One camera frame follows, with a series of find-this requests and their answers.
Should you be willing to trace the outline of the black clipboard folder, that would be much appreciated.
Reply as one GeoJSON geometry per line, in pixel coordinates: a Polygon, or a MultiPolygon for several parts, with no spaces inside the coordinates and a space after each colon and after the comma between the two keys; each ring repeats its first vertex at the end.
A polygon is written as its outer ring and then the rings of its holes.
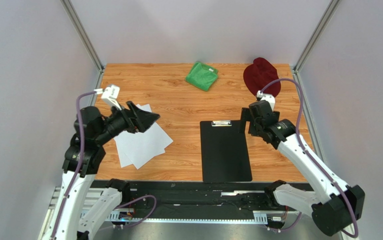
{"type": "Polygon", "coordinates": [[[246,136],[239,120],[201,121],[200,142],[204,183],[253,180],[246,136]]]}

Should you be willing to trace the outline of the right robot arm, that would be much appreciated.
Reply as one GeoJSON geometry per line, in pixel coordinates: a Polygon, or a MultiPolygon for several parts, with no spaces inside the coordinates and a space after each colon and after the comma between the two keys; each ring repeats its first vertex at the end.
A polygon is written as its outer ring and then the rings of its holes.
{"type": "Polygon", "coordinates": [[[249,134],[261,137],[289,159],[305,177],[312,190],[304,191],[283,180],[264,189],[272,208],[285,206],[312,218],[327,236],[357,226],[366,194],[359,186],[350,186],[331,171],[309,148],[299,128],[288,119],[280,119],[274,103],[260,99],[241,110],[240,133],[249,123],[249,134]]]}

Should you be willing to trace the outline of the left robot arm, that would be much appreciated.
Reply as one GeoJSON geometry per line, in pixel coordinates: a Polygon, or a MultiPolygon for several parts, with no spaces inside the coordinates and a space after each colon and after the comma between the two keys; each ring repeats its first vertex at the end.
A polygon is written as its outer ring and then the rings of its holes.
{"type": "Polygon", "coordinates": [[[85,200],[106,155],[104,145],[122,132],[144,133],[160,118],[157,113],[138,108],[111,107],[104,116],[95,106],[79,109],[74,122],[76,133],[64,154],[62,184],[44,240],[91,240],[121,203],[130,205],[131,185],[125,180],[109,180],[99,199],[82,216],[85,200]]]}

